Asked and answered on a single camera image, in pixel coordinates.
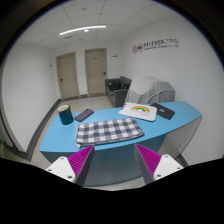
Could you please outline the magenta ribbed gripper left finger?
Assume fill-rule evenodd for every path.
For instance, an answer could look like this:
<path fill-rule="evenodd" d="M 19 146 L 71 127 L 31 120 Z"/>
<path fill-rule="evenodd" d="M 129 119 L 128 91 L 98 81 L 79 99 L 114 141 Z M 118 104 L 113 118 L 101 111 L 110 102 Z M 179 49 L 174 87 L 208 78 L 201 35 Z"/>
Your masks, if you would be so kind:
<path fill-rule="evenodd" d="M 59 157 L 46 171 L 83 186 L 94 156 L 95 147 L 90 145 L 69 157 Z"/>

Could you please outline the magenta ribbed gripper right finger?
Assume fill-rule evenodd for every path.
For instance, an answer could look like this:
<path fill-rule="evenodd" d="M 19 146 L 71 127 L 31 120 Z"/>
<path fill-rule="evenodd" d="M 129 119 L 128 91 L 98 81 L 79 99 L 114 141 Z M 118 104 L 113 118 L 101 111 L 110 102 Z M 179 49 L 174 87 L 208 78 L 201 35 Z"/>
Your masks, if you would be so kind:
<path fill-rule="evenodd" d="M 183 168 L 170 155 L 159 155 L 139 144 L 134 145 L 134 155 L 139 164 L 145 184 L 152 183 Z"/>

